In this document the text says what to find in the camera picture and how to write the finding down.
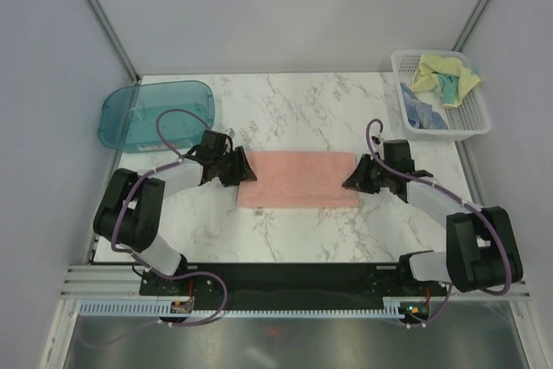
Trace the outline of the pink towel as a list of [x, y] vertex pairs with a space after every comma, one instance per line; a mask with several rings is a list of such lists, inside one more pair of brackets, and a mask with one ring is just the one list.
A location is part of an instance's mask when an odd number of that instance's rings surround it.
[[244, 208], [356, 207], [358, 195], [342, 187], [356, 168], [356, 156], [329, 151], [251, 151], [255, 181], [239, 185]]

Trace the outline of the blue cloth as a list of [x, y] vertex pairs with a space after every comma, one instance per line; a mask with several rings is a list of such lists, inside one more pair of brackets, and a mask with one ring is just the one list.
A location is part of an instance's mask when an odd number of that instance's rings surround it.
[[447, 130], [448, 125], [442, 116], [433, 110], [432, 105], [422, 102], [405, 83], [401, 92], [409, 125], [419, 130]]

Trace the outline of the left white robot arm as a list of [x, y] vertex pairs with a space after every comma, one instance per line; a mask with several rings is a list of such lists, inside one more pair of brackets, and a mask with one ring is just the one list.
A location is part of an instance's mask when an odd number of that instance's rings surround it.
[[159, 275], [170, 295], [184, 292], [189, 283], [187, 259], [160, 234], [164, 200], [189, 188], [217, 180], [224, 187], [254, 182], [257, 176], [243, 147], [230, 136], [206, 130], [200, 143], [176, 160], [142, 174], [117, 169], [95, 213], [93, 231], [108, 240], [114, 252], [131, 255]]

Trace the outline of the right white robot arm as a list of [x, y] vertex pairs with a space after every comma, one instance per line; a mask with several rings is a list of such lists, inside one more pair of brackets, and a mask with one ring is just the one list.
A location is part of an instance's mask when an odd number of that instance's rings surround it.
[[345, 189], [377, 194], [386, 189], [402, 202], [426, 213], [445, 231], [443, 251], [404, 254], [395, 284], [415, 295], [426, 282], [449, 283], [460, 292], [482, 290], [501, 296], [524, 276], [524, 268], [508, 212], [463, 200], [417, 169], [406, 140], [371, 139], [364, 154], [343, 182]]

